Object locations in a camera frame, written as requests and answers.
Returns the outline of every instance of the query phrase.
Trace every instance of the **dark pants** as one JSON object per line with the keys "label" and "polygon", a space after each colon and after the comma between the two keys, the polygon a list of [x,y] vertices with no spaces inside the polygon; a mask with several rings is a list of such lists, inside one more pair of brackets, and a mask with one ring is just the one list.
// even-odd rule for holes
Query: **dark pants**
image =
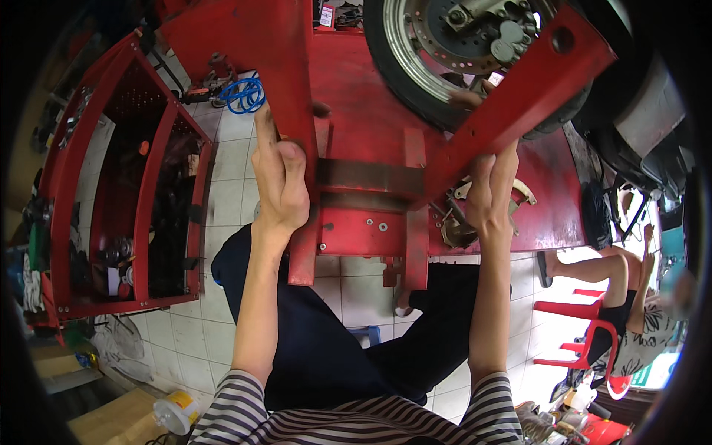
{"label": "dark pants", "polygon": [[[237,321],[250,256],[250,226],[230,237],[211,265]],[[267,409],[326,409],[396,394],[420,405],[426,393],[468,355],[479,266],[431,264],[429,290],[411,293],[423,311],[406,333],[362,349],[308,287],[287,284],[283,259],[277,285],[279,341],[265,388]]]}

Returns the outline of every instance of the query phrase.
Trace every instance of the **red tool cabinet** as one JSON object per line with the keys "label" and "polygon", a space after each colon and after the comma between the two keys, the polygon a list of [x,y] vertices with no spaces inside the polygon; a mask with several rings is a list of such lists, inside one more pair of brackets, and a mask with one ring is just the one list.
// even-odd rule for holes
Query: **red tool cabinet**
{"label": "red tool cabinet", "polygon": [[[88,101],[83,91],[92,92]],[[81,106],[84,108],[78,123],[66,144],[62,144],[67,121]],[[107,152],[94,196],[89,263],[98,263],[97,252],[115,237],[132,239],[133,298],[124,301],[108,298],[92,286],[74,285],[70,279],[72,208],[84,156],[102,114],[116,124],[112,140],[121,137],[129,144],[135,142],[136,147],[142,140],[150,143],[145,163],[139,163],[132,171],[140,181],[140,188],[118,180],[119,159],[116,153]],[[184,250],[185,258],[195,258],[195,262],[194,267],[187,266],[184,272],[183,293],[158,298],[149,291],[149,231],[154,197],[169,138],[186,134],[196,135],[202,142],[192,190],[194,211],[188,222]],[[41,276],[42,297],[50,325],[58,327],[62,320],[91,315],[160,308],[199,297],[197,259],[204,235],[201,209],[207,198],[209,183],[206,184],[206,180],[212,154],[213,142],[160,79],[140,51],[135,34],[121,40],[87,70],[58,126],[38,191],[52,208],[50,268]]]}

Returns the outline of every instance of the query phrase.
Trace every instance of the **cloth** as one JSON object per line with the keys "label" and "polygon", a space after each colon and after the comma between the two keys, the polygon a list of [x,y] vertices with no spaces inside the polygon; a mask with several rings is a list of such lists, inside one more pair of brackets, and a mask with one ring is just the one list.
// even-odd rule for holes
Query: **cloth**
{"label": "cloth", "polygon": [[[211,265],[235,321],[250,247],[248,225],[225,241]],[[283,260],[277,284],[279,341],[266,384],[267,409],[333,409],[384,395],[425,405],[426,393],[467,358],[479,266],[431,264],[429,290],[410,296],[410,305],[423,314],[402,337],[368,349],[311,288],[288,285],[287,270]]]}
{"label": "cloth", "polygon": [[193,444],[522,444],[509,379],[495,372],[475,385],[459,425],[403,397],[360,400],[328,411],[288,409],[269,415],[264,389],[232,370],[191,435]]}
{"label": "cloth", "polygon": [[[644,303],[643,333],[636,334],[624,330],[619,336],[618,353],[613,363],[611,376],[623,377],[633,375],[647,365],[667,347],[677,327],[677,322],[671,319],[660,305],[657,296],[653,295]],[[610,348],[592,366],[597,374],[605,374],[610,359]]]}
{"label": "cloth", "polygon": [[[633,307],[633,300],[635,300],[636,293],[636,290],[629,289],[626,294],[625,303],[615,308],[600,308],[598,310],[598,318],[613,324],[616,328],[619,342],[620,338],[625,334],[625,325],[628,323],[630,308]],[[606,351],[610,351],[612,345],[613,339],[611,338],[611,333],[604,328],[596,328],[593,332],[591,349],[588,352],[588,365],[594,371],[601,371],[601,369],[599,369],[598,366],[594,366],[594,364]],[[603,366],[602,372],[603,374],[606,373],[606,365]]]}
{"label": "cloth", "polygon": [[107,322],[95,327],[95,334],[90,340],[99,352],[102,365],[140,382],[151,382],[151,368],[140,362],[144,356],[143,342],[131,319],[122,318],[122,325],[115,316],[99,315],[95,322]]}

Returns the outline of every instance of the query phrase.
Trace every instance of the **dirty hand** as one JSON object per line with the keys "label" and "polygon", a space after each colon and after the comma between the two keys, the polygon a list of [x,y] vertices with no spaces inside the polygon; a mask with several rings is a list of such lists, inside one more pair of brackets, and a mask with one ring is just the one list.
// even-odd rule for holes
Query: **dirty hand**
{"label": "dirty hand", "polygon": [[292,141],[280,140],[269,103],[255,113],[257,148],[251,161],[260,196],[260,214],[252,225],[286,244],[309,217],[309,194],[304,182],[306,156]]}

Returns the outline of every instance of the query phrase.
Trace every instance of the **red plastic chair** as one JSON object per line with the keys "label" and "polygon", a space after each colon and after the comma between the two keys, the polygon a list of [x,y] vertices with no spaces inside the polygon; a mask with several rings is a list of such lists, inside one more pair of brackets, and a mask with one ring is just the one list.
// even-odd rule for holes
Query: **red plastic chair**
{"label": "red plastic chair", "polygon": [[[579,295],[600,297],[604,292],[601,290],[574,289],[574,293]],[[598,310],[601,308],[602,303],[602,298],[599,298],[596,303],[593,303],[592,305],[583,305],[575,303],[556,303],[553,301],[537,301],[536,303],[534,303],[534,310],[541,310],[543,312],[591,320],[591,324],[588,326],[589,335],[586,336],[586,343],[564,343],[561,345],[561,349],[578,352],[581,354],[581,357],[579,357],[577,360],[547,360],[536,358],[534,359],[534,364],[563,366],[573,368],[575,370],[588,369],[590,367],[588,365],[588,352],[591,349],[591,343],[593,341],[593,332],[596,328],[603,328],[611,334],[613,342],[611,345],[610,357],[615,357],[616,352],[618,351],[618,333],[616,332],[616,328],[615,326],[613,326],[612,323],[609,323],[605,320],[598,320]],[[606,380],[608,380],[611,376],[613,362],[614,360],[608,360],[608,366],[606,368]]]}

